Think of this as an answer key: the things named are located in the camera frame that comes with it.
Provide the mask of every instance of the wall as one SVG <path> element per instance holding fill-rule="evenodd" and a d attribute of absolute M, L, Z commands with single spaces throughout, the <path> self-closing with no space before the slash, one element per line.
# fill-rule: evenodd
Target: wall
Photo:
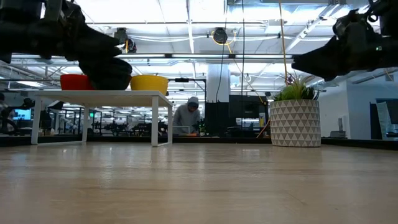
<path fill-rule="evenodd" d="M 398 98 L 398 84 L 380 77 L 361 84 L 349 82 L 347 92 L 351 138 L 371 139 L 369 104 L 376 103 L 376 99 Z"/>
<path fill-rule="evenodd" d="M 329 137 L 331 131 L 338 131 L 338 119 L 343 118 L 343 130 L 350 138 L 346 81 L 338 83 L 337 87 L 326 88 L 326 93 L 321 93 L 318 100 L 322 137 Z"/>

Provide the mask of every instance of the yellow cable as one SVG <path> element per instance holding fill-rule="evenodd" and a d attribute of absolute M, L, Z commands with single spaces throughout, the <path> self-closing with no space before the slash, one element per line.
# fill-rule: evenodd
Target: yellow cable
<path fill-rule="evenodd" d="M 232 50 L 231 50 L 231 47 L 229 47 L 229 44 L 227 45 L 227 47 L 228 47 L 229 53 L 232 54 Z"/>
<path fill-rule="evenodd" d="M 242 73 L 242 70 L 241 70 L 241 68 L 239 68 L 239 65 L 238 65 L 238 63 L 236 63 L 236 61 L 235 61 L 235 64 L 236 64 L 237 68 L 239 69 L 239 71 Z M 251 86 L 251 84 L 249 83 L 249 81 L 247 80 L 247 78 L 246 78 L 244 75 L 243 75 L 243 78 L 244 78 L 244 79 L 246 80 L 246 82 L 249 84 L 250 88 L 257 94 L 257 96 L 259 96 L 261 103 L 264 105 L 264 104 L 265 104 L 265 103 L 264 103 L 264 100 L 262 100 L 260 94 L 259 94 L 256 90 L 254 90 L 253 86 Z"/>
<path fill-rule="evenodd" d="M 267 122 L 267 124 L 264 126 L 264 128 L 261 130 L 261 132 L 259 133 L 259 135 L 257 135 L 257 137 L 256 138 L 259 138 L 260 137 L 260 135 L 265 131 L 265 129 L 268 127 L 268 124 L 269 124 L 269 122 L 271 121 L 271 119 L 268 119 L 268 122 Z"/>
<path fill-rule="evenodd" d="M 282 32 L 282 48 L 284 50 L 284 64 L 285 64 L 285 84 L 287 83 L 287 65 L 286 65 L 286 50 L 285 50 L 285 34 L 284 34 L 284 20 L 282 18 L 282 0 L 279 0 L 279 13 L 280 13 L 280 30 Z"/>
<path fill-rule="evenodd" d="M 390 75 L 390 73 L 387 71 L 387 69 L 384 69 L 384 72 L 388 75 L 388 77 L 390 78 L 390 80 L 391 80 L 392 82 L 394 82 L 394 84 L 395 84 L 396 86 L 398 86 L 398 84 L 394 81 L 394 79 L 392 78 L 392 76 Z"/>

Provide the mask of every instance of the desk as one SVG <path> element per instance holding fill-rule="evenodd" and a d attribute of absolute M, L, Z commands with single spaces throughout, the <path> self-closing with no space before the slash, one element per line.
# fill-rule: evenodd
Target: desk
<path fill-rule="evenodd" d="M 151 143 L 152 146 L 158 147 L 164 144 L 158 143 L 158 117 L 159 107 L 164 106 L 168 108 L 169 116 L 169 130 L 168 142 L 171 144 L 173 141 L 173 104 L 159 91 L 37 91 L 35 92 L 35 113 L 32 128 L 31 143 L 36 145 L 39 136 L 39 121 L 40 113 L 37 111 L 42 110 L 42 98 L 51 100 L 59 100 L 66 103 L 73 103 L 85 107 L 83 118 L 83 138 L 82 141 L 87 141 L 87 129 L 90 125 L 88 116 L 90 107 L 100 106 L 151 106 L 152 107 L 152 133 Z"/>

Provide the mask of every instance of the computer screen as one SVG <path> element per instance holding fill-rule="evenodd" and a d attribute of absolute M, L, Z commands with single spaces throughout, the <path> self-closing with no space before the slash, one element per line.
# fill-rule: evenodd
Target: computer screen
<path fill-rule="evenodd" d="M 14 113 L 15 113 L 14 118 L 13 118 L 14 120 L 19 120 L 19 119 L 30 120 L 32 110 L 31 109 L 29 109 L 29 110 L 14 110 Z"/>

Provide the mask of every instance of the wooden floor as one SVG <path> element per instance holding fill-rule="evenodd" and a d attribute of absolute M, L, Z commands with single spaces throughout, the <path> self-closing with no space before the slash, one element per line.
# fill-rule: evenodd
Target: wooden floor
<path fill-rule="evenodd" d="M 1 223 L 398 223 L 398 153 L 254 144 L 0 148 Z"/>

